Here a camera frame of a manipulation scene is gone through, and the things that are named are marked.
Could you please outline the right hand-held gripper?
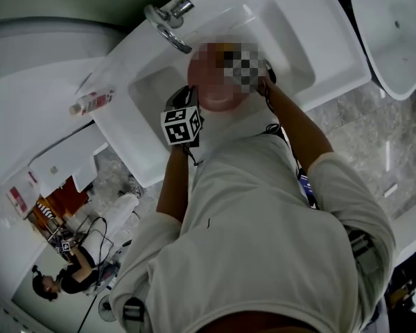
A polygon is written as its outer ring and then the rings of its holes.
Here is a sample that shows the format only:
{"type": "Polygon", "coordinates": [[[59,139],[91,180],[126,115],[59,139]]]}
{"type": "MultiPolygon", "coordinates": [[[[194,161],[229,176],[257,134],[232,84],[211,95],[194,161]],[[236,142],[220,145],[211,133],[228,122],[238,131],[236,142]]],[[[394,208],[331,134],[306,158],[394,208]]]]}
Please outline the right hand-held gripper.
{"type": "Polygon", "coordinates": [[[275,82],[275,73],[268,60],[258,51],[249,49],[224,51],[223,75],[233,90],[240,94],[257,91],[266,77],[275,82]]]}

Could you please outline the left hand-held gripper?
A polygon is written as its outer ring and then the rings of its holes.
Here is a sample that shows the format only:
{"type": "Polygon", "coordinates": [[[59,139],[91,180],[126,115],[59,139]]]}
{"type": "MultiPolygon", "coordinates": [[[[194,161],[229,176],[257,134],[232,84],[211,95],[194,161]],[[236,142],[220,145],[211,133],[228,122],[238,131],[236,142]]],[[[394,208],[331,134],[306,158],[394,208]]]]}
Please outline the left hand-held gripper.
{"type": "Polygon", "coordinates": [[[199,146],[202,125],[197,87],[180,88],[168,99],[161,113],[161,126],[168,145],[199,146]]]}

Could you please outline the big pink plate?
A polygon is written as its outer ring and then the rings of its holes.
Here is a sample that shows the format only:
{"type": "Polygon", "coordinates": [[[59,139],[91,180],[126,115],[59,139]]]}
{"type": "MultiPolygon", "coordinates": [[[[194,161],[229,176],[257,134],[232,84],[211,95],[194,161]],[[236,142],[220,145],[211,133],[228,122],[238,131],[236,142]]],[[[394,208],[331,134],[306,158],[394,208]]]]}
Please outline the big pink plate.
{"type": "MultiPolygon", "coordinates": [[[[236,93],[233,86],[227,83],[223,75],[223,55],[216,53],[215,46],[219,42],[201,44],[193,54],[188,66],[187,79],[190,87],[198,89],[198,100],[202,108],[211,112],[226,112],[237,108],[249,94],[236,93]]],[[[257,45],[251,42],[233,43],[234,50],[249,49],[258,51],[257,45]]]]}

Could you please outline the person's right forearm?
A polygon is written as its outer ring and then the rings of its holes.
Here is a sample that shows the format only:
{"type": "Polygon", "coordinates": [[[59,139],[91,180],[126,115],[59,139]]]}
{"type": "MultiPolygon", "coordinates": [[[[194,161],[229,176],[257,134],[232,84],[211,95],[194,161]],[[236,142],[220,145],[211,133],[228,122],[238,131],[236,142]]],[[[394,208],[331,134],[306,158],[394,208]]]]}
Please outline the person's right forearm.
{"type": "Polygon", "coordinates": [[[278,118],[304,170],[309,171],[321,155],[333,153],[325,134],[268,76],[261,80],[259,93],[278,118]]]}

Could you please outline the person's left forearm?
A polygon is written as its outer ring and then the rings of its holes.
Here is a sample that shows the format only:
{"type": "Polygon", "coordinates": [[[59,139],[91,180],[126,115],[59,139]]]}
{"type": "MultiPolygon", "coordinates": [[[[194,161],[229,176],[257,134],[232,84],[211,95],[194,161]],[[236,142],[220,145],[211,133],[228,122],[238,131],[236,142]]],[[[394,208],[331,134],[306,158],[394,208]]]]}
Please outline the person's left forearm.
{"type": "Polygon", "coordinates": [[[180,223],[187,210],[189,196],[189,163],[183,146],[173,146],[166,165],[156,211],[180,223]]]}

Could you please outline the white vanity cabinet with sink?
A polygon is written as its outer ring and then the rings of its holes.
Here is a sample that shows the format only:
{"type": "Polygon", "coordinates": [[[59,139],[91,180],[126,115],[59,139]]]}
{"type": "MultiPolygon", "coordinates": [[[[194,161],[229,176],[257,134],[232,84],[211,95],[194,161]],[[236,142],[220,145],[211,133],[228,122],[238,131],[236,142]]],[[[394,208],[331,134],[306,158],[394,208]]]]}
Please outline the white vanity cabinet with sink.
{"type": "MultiPolygon", "coordinates": [[[[304,110],[370,80],[354,29],[338,0],[189,0],[175,34],[194,51],[208,42],[250,42],[271,64],[277,86],[304,110]]],[[[134,29],[81,87],[114,99],[93,112],[101,132],[141,186],[164,178],[168,144],[160,114],[188,83],[191,54],[150,22],[134,29]]]]}

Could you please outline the chrome faucet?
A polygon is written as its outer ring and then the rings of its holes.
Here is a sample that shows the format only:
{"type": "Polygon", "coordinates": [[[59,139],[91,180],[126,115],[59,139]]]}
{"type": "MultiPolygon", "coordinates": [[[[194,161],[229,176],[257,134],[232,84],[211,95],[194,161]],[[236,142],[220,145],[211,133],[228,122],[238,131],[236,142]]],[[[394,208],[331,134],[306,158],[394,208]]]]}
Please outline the chrome faucet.
{"type": "Polygon", "coordinates": [[[144,7],[144,16],[150,25],[174,48],[190,54],[192,48],[173,31],[184,23],[184,14],[194,8],[190,0],[173,0],[169,9],[157,8],[151,4],[144,7]]]}

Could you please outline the pink label bottle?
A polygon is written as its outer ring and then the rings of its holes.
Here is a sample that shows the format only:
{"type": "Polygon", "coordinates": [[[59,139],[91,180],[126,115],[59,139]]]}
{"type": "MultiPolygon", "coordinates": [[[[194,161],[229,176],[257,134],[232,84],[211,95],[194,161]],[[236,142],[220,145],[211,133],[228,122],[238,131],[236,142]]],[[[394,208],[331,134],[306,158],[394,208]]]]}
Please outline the pink label bottle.
{"type": "Polygon", "coordinates": [[[112,101],[115,95],[115,89],[108,87],[95,92],[81,96],[77,101],[69,107],[70,115],[89,114],[112,101]]]}

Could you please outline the white rectangular sink basin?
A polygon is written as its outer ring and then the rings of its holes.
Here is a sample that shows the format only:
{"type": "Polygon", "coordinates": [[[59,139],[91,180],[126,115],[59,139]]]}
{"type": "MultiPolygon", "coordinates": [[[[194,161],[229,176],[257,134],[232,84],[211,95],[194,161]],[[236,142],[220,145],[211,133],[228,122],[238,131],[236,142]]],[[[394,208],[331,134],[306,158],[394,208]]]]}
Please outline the white rectangular sink basin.
{"type": "Polygon", "coordinates": [[[66,139],[35,158],[29,168],[40,185],[40,195],[52,194],[107,147],[108,143],[100,137],[92,138],[88,144],[66,139]]]}

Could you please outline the white freestanding bathtub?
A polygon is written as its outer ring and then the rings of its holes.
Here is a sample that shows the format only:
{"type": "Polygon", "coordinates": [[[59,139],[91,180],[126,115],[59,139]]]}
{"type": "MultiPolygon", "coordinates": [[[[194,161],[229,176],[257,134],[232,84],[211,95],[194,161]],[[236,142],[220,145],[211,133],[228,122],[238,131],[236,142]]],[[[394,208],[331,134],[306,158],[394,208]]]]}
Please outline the white freestanding bathtub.
{"type": "Polygon", "coordinates": [[[371,68],[396,100],[416,90],[416,0],[351,0],[371,68]]]}

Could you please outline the person's white shirt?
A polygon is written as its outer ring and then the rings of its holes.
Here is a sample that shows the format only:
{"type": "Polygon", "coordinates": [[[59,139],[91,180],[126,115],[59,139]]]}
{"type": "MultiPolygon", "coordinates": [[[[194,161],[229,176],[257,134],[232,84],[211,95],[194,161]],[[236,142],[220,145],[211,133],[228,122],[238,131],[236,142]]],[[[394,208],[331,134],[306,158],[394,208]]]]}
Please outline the person's white shirt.
{"type": "Polygon", "coordinates": [[[365,183],[335,153],[307,172],[280,137],[216,149],[196,171],[182,223],[140,220],[110,294],[127,333],[196,333],[231,314],[287,316],[359,333],[390,281],[395,237],[365,183]]]}

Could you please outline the small black fan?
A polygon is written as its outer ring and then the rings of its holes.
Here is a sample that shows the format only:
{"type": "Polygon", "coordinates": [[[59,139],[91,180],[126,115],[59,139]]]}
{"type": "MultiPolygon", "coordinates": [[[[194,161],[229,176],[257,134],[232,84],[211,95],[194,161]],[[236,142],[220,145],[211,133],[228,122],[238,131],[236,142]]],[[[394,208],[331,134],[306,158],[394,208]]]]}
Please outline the small black fan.
{"type": "Polygon", "coordinates": [[[116,320],[114,313],[109,302],[109,295],[105,295],[101,298],[98,304],[98,314],[102,320],[108,323],[112,323],[116,320]]]}

